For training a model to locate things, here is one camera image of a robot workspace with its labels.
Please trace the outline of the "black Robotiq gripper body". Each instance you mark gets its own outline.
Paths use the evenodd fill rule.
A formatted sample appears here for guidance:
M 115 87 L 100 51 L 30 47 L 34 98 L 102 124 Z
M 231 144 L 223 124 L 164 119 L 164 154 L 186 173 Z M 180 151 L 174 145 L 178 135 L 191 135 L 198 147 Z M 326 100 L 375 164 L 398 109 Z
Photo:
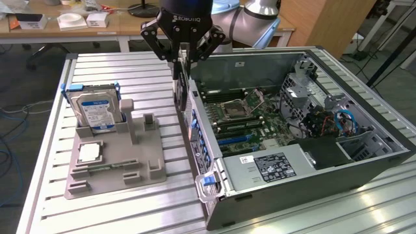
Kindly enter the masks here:
M 182 43 L 198 43 L 212 29 L 214 1 L 162 0 L 158 25 L 170 40 L 170 48 L 178 49 Z

